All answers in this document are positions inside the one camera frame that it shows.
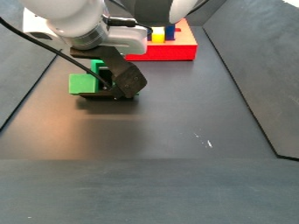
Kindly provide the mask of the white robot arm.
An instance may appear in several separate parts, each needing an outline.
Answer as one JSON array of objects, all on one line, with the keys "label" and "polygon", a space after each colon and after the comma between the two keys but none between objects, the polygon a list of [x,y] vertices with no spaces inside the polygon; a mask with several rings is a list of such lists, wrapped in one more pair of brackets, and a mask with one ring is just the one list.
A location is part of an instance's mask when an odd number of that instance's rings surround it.
[{"label": "white robot arm", "polygon": [[133,17],[113,25],[105,0],[20,0],[24,16],[45,21],[42,33],[79,50],[114,46],[123,54],[146,53],[146,28],[178,23],[209,0],[119,1]]}]

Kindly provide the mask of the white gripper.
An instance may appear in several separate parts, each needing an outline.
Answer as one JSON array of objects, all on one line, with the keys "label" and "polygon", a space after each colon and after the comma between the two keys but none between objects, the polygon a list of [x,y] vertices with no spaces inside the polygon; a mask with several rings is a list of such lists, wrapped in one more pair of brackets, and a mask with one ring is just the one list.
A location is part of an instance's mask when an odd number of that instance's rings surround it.
[{"label": "white gripper", "polygon": [[90,50],[97,46],[114,46],[121,53],[146,53],[146,28],[125,26],[110,26],[105,22],[91,29],[85,35],[66,37],[62,31],[55,32],[49,26],[49,20],[39,17],[28,9],[23,10],[23,31],[43,43],[54,46],[69,45],[75,49]]}]

